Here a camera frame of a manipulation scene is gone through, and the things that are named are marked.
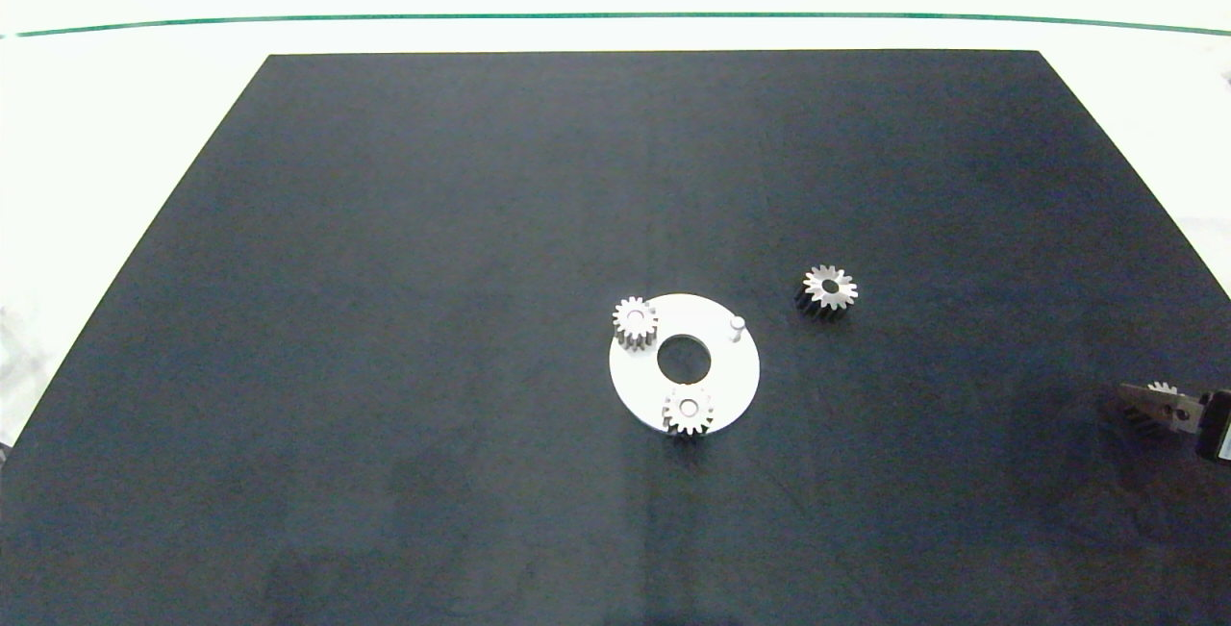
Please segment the gear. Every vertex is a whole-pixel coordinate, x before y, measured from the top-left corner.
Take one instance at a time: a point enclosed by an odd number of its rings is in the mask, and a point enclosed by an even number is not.
[[[662,406],[662,424],[678,437],[699,437],[714,424],[714,403],[703,386],[680,384]]]
[[[659,335],[659,316],[649,303],[641,298],[628,298],[616,306],[612,314],[616,323],[616,338],[624,349],[641,351],[654,344]]]
[[[1153,384],[1147,385],[1147,389],[1155,390],[1158,394],[1181,395],[1179,389],[1168,384],[1168,381],[1153,381]]]
[[[795,294],[795,306],[810,319],[836,320],[853,305],[858,285],[852,277],[835,266],[817,266],[804,275]]]

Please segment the black mat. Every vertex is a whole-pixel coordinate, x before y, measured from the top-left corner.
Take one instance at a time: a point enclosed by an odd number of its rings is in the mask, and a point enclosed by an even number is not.
[[[761,349],[696,446],[607,373],[660,293]],[[1231,473],[1101,411],[1227,336],[1037,53],[273,57],[12,451],[0,616],[1227,624]]]

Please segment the metal gear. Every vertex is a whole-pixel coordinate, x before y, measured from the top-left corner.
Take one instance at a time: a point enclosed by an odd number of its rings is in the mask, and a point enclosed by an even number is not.
[[[662,424],[668,434],[699,437],[714,424],[714,403],[703,386],[680,384],[662,406]]]
[[[804,283],[795,294],[795,306],[809,319],[836,320],[859,296],[859,285],[852,280],[840,267],[814,267],[804,274]]]
[[[659,316],[641,298],[628,298],[616,305],[612,323],[616,325],[616,341],[629,351],[645,349],[659,335]]]

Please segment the white floor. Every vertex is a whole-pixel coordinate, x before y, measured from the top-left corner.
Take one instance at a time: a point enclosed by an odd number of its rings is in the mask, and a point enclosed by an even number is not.
[[[985,20],[146,20],[352,12],[918,11],[1231,28],[1227,0],[4,0],[0,443],[16,442],[128,252],[270,53],[1038,49],[1231,293],[1231,36]]]

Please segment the white circular plate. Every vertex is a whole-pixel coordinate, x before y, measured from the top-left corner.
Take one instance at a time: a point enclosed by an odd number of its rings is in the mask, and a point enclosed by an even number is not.
[[[757,395],[761,381],[761,358],[752,333],[736,331],[736,316],[720,303],[696,294],[662,294],[646,301],[659,316],[659,335],[654,344],[643,351],[628,351],[612,337],[608,364],[612,384],[629,412],[659,432],[667,432],[662,406],[676,386],[659,368],[659,347],[668,338],[687,336],[709,351],[709,371],[698,381],[709,394],[714,406],[714,423],[709,433],[718,432],[739,419]],[[734,325],[742,325],[739,320]]]

